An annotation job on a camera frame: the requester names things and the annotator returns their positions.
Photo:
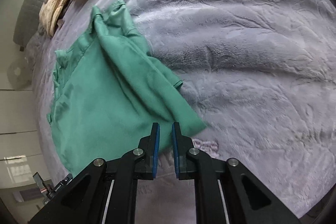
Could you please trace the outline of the beige striped crumpled cloth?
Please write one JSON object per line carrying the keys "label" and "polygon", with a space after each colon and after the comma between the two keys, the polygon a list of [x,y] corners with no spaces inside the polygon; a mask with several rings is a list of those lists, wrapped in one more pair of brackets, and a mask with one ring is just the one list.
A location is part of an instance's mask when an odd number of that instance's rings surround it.
{"label": "beige striped crumpled cloth", "polygon": [[68,0],[44,0],[39,12],[39,21],[48,36],[54,36],[56,23],[67,2]]}

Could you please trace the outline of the green work jacket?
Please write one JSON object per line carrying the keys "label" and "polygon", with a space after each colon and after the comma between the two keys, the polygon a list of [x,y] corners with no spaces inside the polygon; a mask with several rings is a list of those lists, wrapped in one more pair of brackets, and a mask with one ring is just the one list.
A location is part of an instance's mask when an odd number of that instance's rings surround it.
{"label": "green work jacket", "polygon": [[113,160],[160,126],[160,150],[171,128],[194,136],[205,123],[180,93],[182,80],[150,54],[123,0],[93,7],[88,28],[55,52],[54,98],[47,116],[61,163],[78,175],[94,159]]}

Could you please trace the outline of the lavender plush bed blanket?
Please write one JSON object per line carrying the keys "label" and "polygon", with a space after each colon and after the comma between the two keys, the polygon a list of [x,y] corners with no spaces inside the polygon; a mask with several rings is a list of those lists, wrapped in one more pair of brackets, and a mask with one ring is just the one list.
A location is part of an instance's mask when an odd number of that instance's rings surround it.
{"label": "lavender plush bed blanket", "polygon": [[[42,153],[53,182],[68,173],[47,114],[55,51],[88,27],[93,6],[74,0],[49,38],[27,46]],[[206,122],[194,143],[235,157],[298,217],[335,185],[335,7],[329,0],[123,0],[151,54],[182,80]]]}

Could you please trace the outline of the white round fan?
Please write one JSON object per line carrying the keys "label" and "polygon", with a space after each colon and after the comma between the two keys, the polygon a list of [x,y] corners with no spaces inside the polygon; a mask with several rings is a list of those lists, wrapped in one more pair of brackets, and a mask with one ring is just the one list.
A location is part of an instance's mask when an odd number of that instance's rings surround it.
{"label": "white round fan", "polygon": [[25,57],[14,60],[7,69],[7,79],[14,90],[31,85],[33,71]]}

